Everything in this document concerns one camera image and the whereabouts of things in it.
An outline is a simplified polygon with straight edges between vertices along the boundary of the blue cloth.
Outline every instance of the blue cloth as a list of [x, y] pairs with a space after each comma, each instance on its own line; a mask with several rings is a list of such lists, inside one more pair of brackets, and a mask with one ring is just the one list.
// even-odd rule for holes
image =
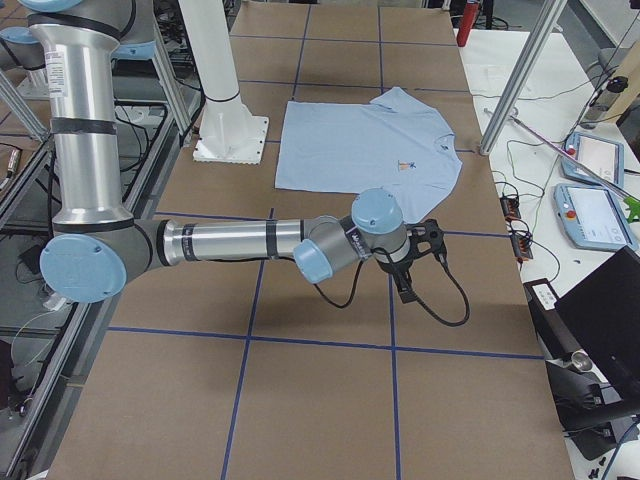
[[289, 102], [276, 188], [392, 193], [422, 220], [453, 190], [461, 162], [440, 113], [394, 87], [368, 105]]

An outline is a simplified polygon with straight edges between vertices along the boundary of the blue device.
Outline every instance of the blue device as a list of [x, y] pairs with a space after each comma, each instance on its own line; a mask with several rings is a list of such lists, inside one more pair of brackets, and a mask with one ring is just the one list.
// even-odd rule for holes
[[622, 208], [606, 188], [556, 185], [554, 198], [567, 236], [578, 248], [615, 252], [639, 245]]
[[[574, 132], [567, 138], [564, 148], [566, 151], [574, 148], [576, 151], [575, 159], [578, 162], [584, 163], [605, 180], [623, 188], [624, 146], [621, 143], [582, 132]], [[562, 158], [561, 161], [565, 177], [591, 185], [597, 184], [587, 174], [580, 172], [578, 167], [566, 158]]]

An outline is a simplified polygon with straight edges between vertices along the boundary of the white table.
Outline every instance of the white table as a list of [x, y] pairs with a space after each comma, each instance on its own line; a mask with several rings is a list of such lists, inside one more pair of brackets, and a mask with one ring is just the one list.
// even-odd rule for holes
[[[484, 109], [495, 110], [499, 100], [485, 97], [499, 96], [502, 93], [527, 35], [525, 32], [473, 30], [467, 46], [460, 49], [470, 90], [474, 94], [476, 115], [483, 131], [490, 119], [490, 115], [485, 113]], [[579, 85], [582, 86], [553, 99], [524, 100], [554, 96]], [[518, 118], [547, 139], [562, 140], [576, 122], [592, 92], [592, 84], [588, 82], [564, 37], [554, 33], [520, 95], [521, 100], [516, 103]], [[589, 133], [622, 142], [625, 145], [625, 167], [640, 170], [640, 164], [615, 123], [601, 123], [595, 130], [589, 130]], [[540, 194], [539, 189], [513, 177], [507, 155], [509, 140], [539, 143], [522, 128], [508, 122], [491, 152], [489, 159], [492, 169], [502, 172], [507, 181], [518, 188], [520, 195]], [[577, 249], [565, 235], [554, 208], [553, 186], [572, 182], [561, 175], [559, 162], [556, 164], [557, 155], [545, 145], [531, 147], [512, 143], [510, 149], [518, 177], [537, 185], [544, 185], [548, 179], [544, 197], [540, 202], [537, 222], [535, 219], [538, 199], [522, 197], [520, 211], [531, 228], [535, 225], [534, 240], [553, 251], [560, 260], [560, 274], [553, 286], [559, 295], [563, 295], [609, 258], [611, 253]], [[504, 180], [502, 174], [494, 173], [496, 181]], [[640, 177], [625, 175], [625, 189], [633, 195], [639, 195]], [[502, 191], [502, 185], [498, 185], [498, 191]], [[640, 225], [633, 224], [632, 229], [640, 238]], [[551, 255], [536, 245], [532, 251], [534, 259], [523, 264], [522, 281], [552, 278], [557, 267]], [[567, 441], [567, 449], [576, 479], [586, 480], [592, 468], [600, 467], [597, 464], [598, 459], [593, 462], [585, 460], [570, 440]], [[600, 467], [600, 476], [603, 471], [603, 467]], [[631, 477], [640, 476], [640, 441], [624, 445], [609, 472], [608, 480], [623, 474]]]

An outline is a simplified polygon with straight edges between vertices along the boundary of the red cylinder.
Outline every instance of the red cylinder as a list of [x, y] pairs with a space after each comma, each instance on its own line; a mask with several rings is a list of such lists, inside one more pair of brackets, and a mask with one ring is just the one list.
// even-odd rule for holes
[[464, 7], [464, 13], [462, 14], [462, 21], [460, 22], [460, 27], [458, 29], [458, 36], [456, 37], [459, 47], [464, 47], [467, 44], [469, 32], [476, 21], [476, 15], [478, 14], [479, 8], [480, 3], [478, 0], [467, 0], [467, 4]]

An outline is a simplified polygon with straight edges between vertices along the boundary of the blue cable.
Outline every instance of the blue cable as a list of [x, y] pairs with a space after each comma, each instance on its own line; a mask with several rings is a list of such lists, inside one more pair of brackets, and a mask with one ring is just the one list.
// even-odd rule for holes
[[640, 423], [640, 417], [636, 418], [636, 420], [629, 426], [629, 428], [627, 428], [627, 431], [624, 432], [624, 434], [622, 435], [622, 438], [620, 439], [620, 441], [618, 442], [618, 445], [616, 445], [616, 448], [613, 451], [613, 455], [611, 455], [611, 460], [609, 460], [609, 463], [607, 464], [607, 468], [602, 474], [601, 480], [605, 480], [607, 478], [607, 474], [609, 473], [609, 470], [611, 470], [611, 466], [613, 465], [614, 460], [618, 456], [618, 453], [620, 452], [620, 448], [622, 447], [622, 444], [627, 441], [627, 437], [631, 434], [631, 432], [638, 425], [638, 423]]

